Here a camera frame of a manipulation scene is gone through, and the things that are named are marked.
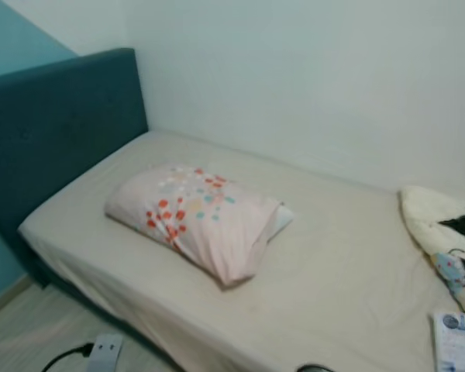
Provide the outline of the cream cartoon print pillow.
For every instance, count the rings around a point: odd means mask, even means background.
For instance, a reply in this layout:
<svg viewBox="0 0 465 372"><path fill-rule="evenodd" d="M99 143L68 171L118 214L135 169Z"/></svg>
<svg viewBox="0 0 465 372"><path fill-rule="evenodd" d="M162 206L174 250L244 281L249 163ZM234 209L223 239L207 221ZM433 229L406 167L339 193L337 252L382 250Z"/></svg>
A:
<svg viewBox="0 0 465 372"><path fill-rule="evenodd" d="M465 312L465 201L419 185L398 195L406 229Z"/></svg>

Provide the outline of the white blue book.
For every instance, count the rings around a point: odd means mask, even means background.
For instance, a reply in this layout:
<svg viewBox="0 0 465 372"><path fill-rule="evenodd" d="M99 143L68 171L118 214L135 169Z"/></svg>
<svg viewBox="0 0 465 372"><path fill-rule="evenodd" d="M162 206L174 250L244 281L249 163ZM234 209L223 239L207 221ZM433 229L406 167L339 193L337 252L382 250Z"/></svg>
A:
<svg viewBox="0 0 465 372"><path fill-rule="evenodd" d="M465 313L435 312L432 319L436 372L465 372Z"/></svg>

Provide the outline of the pink floral pillow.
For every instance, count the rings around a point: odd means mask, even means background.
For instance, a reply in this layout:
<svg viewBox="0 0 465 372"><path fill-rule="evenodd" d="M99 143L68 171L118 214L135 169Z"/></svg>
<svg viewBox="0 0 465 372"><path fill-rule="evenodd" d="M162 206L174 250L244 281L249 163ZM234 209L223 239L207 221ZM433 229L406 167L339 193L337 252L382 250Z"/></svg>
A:
<svg viewBox="0 0 465 372"><path fill-rule="evenodd" d="M129 178L109 195L105 214L224 288L253 279L270 241L295 219L282 201L190 164L161 164Z"/></svg>

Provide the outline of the mattress with beige sheet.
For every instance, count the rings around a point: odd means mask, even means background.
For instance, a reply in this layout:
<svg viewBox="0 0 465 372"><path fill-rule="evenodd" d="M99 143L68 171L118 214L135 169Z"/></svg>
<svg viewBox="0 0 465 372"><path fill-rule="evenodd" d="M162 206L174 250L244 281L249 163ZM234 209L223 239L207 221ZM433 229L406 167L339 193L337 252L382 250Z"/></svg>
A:
<svg viewBox="0 0 465 372"><path fill-rule="evenodd" d="M190 164L295 214L253 279L223 290L105 215L127 178ZM409 236L396 194L166 132L134 139L24 220L30 246L185 372L436 372L433 319L458 304Z"/></svg>

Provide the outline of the teal upholstered headboard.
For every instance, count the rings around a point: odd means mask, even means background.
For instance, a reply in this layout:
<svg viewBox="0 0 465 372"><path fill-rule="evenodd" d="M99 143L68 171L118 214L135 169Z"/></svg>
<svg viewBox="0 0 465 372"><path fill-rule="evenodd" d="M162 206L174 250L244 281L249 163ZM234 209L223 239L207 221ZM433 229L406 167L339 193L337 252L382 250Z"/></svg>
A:
<svg viewBox="0 0 465 372"><path fill-rule="evenodd" d="M0 77L0 238L30 275L41 266L20 224L147 129L130 47Z"/></svg>

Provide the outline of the beige baseboard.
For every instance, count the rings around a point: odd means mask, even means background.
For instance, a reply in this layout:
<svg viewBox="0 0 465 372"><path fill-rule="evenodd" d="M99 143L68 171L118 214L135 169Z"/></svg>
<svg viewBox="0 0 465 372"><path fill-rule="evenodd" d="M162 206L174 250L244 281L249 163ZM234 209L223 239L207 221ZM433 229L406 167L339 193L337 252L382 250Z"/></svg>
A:
<svg viewBox="0 0 465 372"><path fill-rule="evenodd" d="M28 275L23 275L15 282L10 284L8 288L0 291L0 311L12 302L17 295L22 294L27 288L30 288L33 284L33 280Z"/></svg>

